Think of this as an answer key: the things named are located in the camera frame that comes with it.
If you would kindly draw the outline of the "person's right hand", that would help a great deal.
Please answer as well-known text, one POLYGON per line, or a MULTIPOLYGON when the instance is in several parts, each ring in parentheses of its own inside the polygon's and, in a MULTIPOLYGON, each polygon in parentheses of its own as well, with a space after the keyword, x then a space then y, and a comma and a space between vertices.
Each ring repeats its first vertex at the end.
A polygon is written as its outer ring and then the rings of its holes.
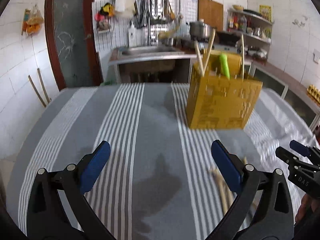
POLYGON ((314 199, 307 193, 304 194, 301 200, 300 207, 295 216, 295 222, 298 223, 305 216, 308 209, 311 208, 312 211, 315 212, 319 208, 319 205, 320 205, 319 199, 314 199))

